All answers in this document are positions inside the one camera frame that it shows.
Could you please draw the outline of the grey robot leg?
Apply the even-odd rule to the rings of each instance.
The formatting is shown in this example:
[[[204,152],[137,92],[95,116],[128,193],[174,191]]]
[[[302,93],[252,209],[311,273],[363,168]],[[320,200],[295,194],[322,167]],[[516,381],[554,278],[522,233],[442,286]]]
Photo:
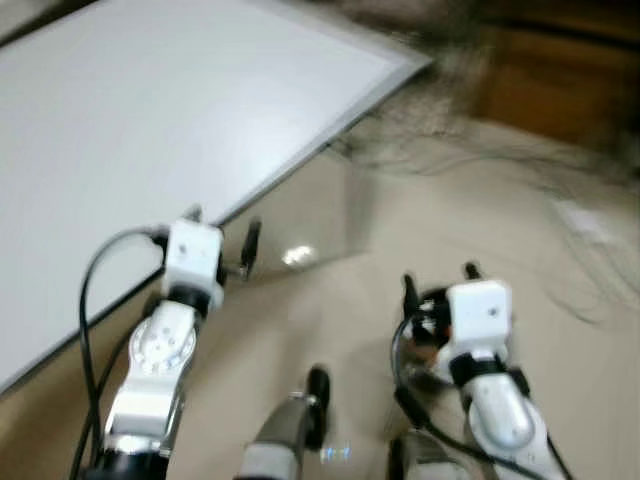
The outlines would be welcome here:
[[[390,439],[387,456],[387,480],[420,480],[413,468],[449,462],[442,445],[425,431],[407,429]]]
[[[276,404],[244,448],[232,480],[302,480],[305,452],[319,452],[329,431],[332,376],[315,364],[303,388]]]

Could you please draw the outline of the grey left robot leg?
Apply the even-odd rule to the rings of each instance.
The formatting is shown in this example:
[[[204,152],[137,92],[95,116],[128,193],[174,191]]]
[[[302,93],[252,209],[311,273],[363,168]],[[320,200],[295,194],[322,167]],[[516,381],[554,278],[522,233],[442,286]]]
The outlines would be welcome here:
[[[244,448],[232,480],[302,480],[305,452],[319,452],[329,431],[332,376],[315,364],[303,388],[276,404]]]

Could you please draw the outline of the white power strip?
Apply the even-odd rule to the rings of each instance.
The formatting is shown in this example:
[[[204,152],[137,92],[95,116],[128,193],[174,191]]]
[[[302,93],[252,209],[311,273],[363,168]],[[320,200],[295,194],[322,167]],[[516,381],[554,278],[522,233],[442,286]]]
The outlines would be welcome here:
[[[552,205],[566,227],[577,237],[591,244],[614,242],[611,227],[600,212],[570,200],[556,200]]]

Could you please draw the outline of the white table with black legs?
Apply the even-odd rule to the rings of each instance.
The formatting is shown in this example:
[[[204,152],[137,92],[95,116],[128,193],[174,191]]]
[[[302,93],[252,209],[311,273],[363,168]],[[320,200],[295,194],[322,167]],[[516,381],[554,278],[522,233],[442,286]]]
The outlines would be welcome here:
[[[97,0],[0,47],[0,397],[73,342],[102,239],[228,223],[430,61],[289,0]]]

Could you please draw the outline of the grey right robot leg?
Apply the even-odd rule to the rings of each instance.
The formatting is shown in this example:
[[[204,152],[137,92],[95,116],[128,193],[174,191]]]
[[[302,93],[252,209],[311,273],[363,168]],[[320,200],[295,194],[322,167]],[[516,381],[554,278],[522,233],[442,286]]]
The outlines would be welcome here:
[[[390,439],[387,456],[387,480],[420,480],[413,468],[449,462],[442,445],[425,431],[407,429]]]

